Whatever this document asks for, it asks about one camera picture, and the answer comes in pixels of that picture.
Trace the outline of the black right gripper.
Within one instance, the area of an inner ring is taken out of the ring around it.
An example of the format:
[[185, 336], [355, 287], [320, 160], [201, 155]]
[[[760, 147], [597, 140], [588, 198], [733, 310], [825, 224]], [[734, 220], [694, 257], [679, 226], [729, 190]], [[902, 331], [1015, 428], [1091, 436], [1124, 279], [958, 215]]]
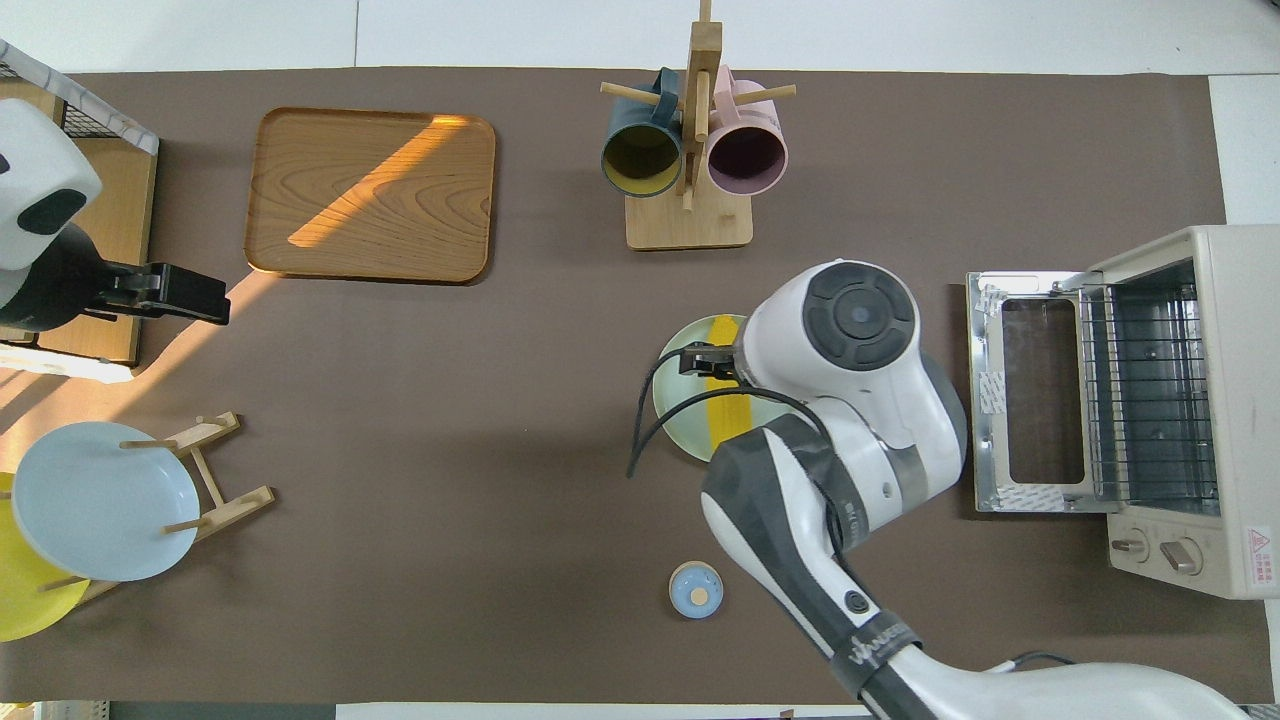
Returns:
[[680, 350], [682, 375], [719, 375], [740, 386], [750, 386], [748, 361], [740, 342], [731, 345], [690, 343]]

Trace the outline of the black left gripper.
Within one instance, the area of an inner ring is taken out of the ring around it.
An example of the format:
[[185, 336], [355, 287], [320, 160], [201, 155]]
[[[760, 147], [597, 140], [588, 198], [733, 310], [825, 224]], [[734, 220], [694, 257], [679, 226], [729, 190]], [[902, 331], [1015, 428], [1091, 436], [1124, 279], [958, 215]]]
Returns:
[[[169, 263], [141, 266], [109, 263], [108, 268], [109, 281], [106, 263], [90, 236], [78, 225], [67, 225], [29, 266], [1, 270], [1, 324], [33, 333], [51, 331], [88, 306], [91, 313], [114, 316], [178, 316], [214, 325], [230, 322], [224, 281]], [[92, 304], [99, 293], [105, 301], [215, 302], [196, 309], [159, 302]]]

